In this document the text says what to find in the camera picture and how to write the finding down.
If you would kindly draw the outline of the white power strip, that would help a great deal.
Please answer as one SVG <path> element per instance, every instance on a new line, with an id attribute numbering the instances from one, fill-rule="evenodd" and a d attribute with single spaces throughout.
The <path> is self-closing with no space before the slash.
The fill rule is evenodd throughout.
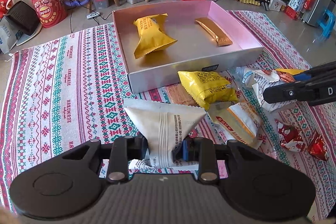
<path id="1" fill-rule="evenodd" d="M 87 19 L 94 19 L 100 16 L 100 12 L 94 11 L 87 15 Z"/>

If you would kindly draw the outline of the small red foil candy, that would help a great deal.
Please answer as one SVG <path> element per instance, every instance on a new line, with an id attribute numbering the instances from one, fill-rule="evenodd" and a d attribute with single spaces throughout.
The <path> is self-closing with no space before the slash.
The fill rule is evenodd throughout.
<path id="1" fill-rule="evenodd" d="M 316 130 L 313 133 L 313 137 L 308 145 L 307 151 L 319 160 L 327 161 L 329 159 L 324 139 Z"/>

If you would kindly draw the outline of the blue plastic stool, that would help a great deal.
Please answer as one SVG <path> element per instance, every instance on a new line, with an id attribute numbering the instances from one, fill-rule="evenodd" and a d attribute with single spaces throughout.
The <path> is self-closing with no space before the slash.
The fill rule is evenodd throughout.
<path id="1" fill-rule="evenodd" d="M 322 36 L 328 39 L 335 26 L 335 15 L 329 9 L 325 9 L 317 24 L 322 28 Z"/>

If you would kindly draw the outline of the white nut packet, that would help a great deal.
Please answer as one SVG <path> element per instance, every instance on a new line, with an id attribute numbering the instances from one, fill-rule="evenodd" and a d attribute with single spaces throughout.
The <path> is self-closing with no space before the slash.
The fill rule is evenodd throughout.
<path id="1" fill-rule="evenodd" d="M 295 82 L 295 79 L 289 73 L 281 73 L 276 70 L 256 70 L 247 66 L 237 67 L 235 72 L 245 87 L 254 90 L 259 105 L 267 112 L 276 113 L 292 108 L 295 105 L 296 100 L 268 103 L 263 95 L 266 88 L 274 88 L 282 84 Z"/>

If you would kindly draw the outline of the white striped snack packet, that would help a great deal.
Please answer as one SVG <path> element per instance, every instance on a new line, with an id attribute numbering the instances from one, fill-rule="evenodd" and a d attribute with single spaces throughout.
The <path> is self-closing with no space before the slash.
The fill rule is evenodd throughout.
<path id="1" fill-rule="evenodd" d="M 173 151 L 206 116 L 201 107 L 125 98 L 123 109 L 146 138 L 145 164 L 150 168 L 195 170 L 198 162 L 177 159 Z"/>

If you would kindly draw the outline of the patterned woven floor mat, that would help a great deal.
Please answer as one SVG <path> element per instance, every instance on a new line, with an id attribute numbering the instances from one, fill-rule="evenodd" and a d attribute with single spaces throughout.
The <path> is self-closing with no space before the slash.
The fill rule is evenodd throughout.
<path id="1" fill-rule="evenodd" d="M 304 102 L 269 114 L 234 69 L 223 76 L 262 119 L 260 149 L 308 175 L 316 188 L 310 218 L 326 218 L 335 205 L 335 104 L 310 107 Z M 13 210 L 9 187 L 23 171 L 98 138 L 112 143 L 135 135 L 122 108 L 131 97 L 113 23 L 88 28 L 13 54 L 1 108 L 1 206 Z M 328 159 L 281 147 L 276 121 L 300 128 L 309 144 L 319 134 Z"/>

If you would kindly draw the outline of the pink silver cardboard box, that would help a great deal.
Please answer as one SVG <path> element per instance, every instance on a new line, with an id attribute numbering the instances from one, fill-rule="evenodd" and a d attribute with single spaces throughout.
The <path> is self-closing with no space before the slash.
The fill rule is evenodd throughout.
<path id="1" fill-rule="evenodd" d="M 168 15 L 165 33 L 176 43 L 135 59 L 139 42 L 133 22 L 155 14 Z M 208 17 L 232 40 L 219 47 L 195 21 Z M 114 27 L 126 74 L 133 93 L 141 93 L 179 82 L 179 71 L 222 72 L 256 62 L 263 50 L 261 43 L 227 10 L 212 1 L 168 1 L 120 9 L 113 13 Z"/>

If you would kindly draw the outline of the orange-yellow egg yolk snack bag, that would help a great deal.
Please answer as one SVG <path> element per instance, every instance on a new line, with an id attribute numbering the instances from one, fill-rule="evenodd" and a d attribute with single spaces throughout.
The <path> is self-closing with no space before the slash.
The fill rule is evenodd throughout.
<path id="1" fill-rule="evenodd" d="M 167 13 L 148 15 L 133 22 L 137 27 L 139 36 L 138 45 L 134 50 L 135 59 L 140 59 L 155 51 L 165 50 L 178 41 L 168 36 L 165 32 L 167 17 Z"/>

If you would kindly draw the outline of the pink cracker packet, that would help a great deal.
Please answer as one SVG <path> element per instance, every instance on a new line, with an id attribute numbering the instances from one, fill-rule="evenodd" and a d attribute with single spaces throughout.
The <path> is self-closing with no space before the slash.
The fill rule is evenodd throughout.
<path id="1" fill-rule="evenodd" d="M 197 178 L 198 177 L 198 163 L 191 163 L 188 165 L 187 162 L 182 162 L 183 166 L 176 166 L 172 168 L 154 168 L 149 165 L 149 159 L 145 160 L 132 160 L 128 162 L 128 170 L 130 177 L 134 173 L 161 173 L 161 174 L 174 174 L 174 173 L 192 173 Z M 100 169 L 99 177 L 106 178 L 109 160 L 103 160 L 102 167 Z M 226 169 L 225 161 L 217 161 L 219 178 L 227 178 L 228 171 Z"/>

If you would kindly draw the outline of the red snack bucket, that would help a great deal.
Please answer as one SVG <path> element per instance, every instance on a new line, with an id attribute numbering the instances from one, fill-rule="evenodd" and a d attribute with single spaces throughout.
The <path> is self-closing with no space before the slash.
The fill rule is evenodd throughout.
<path id="1" fill-rule="evenodd" d="M 67 17 L 63 0 L 31 0 L 44 28 L 56 26 Z"/>

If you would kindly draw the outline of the red plastic bag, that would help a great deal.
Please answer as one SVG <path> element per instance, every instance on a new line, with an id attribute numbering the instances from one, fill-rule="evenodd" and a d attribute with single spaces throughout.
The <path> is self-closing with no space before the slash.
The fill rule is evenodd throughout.
<path id="1" fill-rule="evenodd" d="M 0 0 L 0 19 L 13 7 L 15 0 Z"/>

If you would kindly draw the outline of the yellow printed snack packet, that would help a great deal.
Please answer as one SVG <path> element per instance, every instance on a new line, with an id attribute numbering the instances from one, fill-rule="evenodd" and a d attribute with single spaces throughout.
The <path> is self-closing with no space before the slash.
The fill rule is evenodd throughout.
<path id="1" fill-rule="evenodd" d="M 215 102 L 239 101 L 235 88 L 217 72 L 178 71 L 178 76 L 187 93 L 205 110 Z"/>

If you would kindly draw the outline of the plain yellow snack bag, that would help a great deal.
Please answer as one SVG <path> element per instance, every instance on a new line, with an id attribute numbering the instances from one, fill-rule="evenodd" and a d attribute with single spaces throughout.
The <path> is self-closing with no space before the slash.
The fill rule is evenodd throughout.
<path id="1" fill-rule="evenodd" d="M 304 70 L 301 69 L 284 69 L 284 68 L 278 68 L 276 71 L 281 72 L 281 73 L 289 73 L 290 75 L 298 75 L 300 73 L 303 73 Z"/>

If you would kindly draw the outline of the red white candy packet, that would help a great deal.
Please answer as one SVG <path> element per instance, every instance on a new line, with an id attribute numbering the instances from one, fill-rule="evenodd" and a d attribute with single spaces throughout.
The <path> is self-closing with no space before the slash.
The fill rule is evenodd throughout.
<path id="1" fill-rule="evenodd" d="M 295 127 L 292 124 L 286 124 L 278 119 L 275 119 L 275 122 L 282 148 L 290 152 L 306 151 L 307 146 L 303 141 L 302 129 Z"/>

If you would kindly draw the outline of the gold foil snack bar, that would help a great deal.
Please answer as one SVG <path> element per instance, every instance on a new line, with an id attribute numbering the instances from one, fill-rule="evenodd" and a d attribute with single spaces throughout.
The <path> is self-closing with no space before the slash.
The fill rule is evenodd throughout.
<path id="1" fill-rule="evenodd" d="M 233 44 L 233 41 L 229 36 L 210 18 L 196 18 L 195 21 L 207 31 L 207 33 L 217 42 L 219 47 L 230 46 Z"/>

